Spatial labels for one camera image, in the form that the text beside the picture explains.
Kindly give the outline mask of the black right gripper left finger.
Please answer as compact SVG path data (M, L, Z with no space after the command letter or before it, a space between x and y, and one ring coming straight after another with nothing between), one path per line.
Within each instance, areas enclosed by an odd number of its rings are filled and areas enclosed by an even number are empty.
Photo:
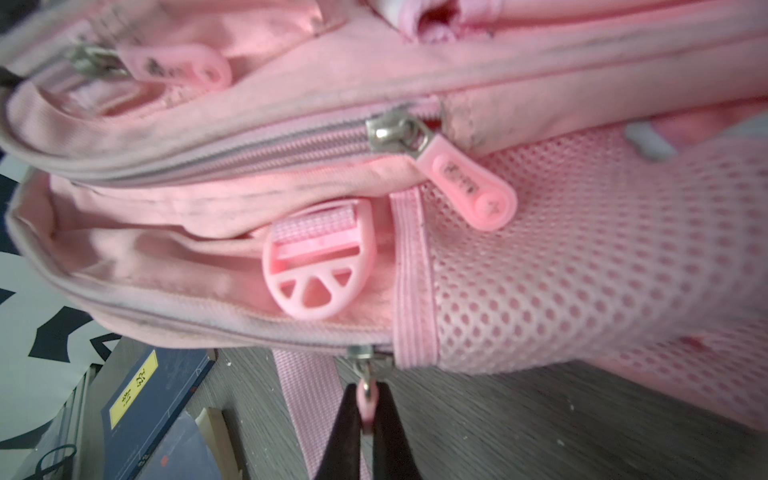
M315 480L361 479L362 420L357 405L357 385L343 393Z

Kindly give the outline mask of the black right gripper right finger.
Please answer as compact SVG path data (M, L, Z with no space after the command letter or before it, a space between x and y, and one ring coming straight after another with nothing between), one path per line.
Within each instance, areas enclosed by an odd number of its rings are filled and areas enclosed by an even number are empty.
M378 400L372 424L373 479L422 480L388 384L377 382Z

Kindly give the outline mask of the pink student backpack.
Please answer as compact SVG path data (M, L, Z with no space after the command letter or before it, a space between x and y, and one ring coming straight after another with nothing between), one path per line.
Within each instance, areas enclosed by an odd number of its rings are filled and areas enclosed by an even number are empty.
M763 1L65 1L1 38L19 253L275 355L308 470L391 367L584 360L767 426Z

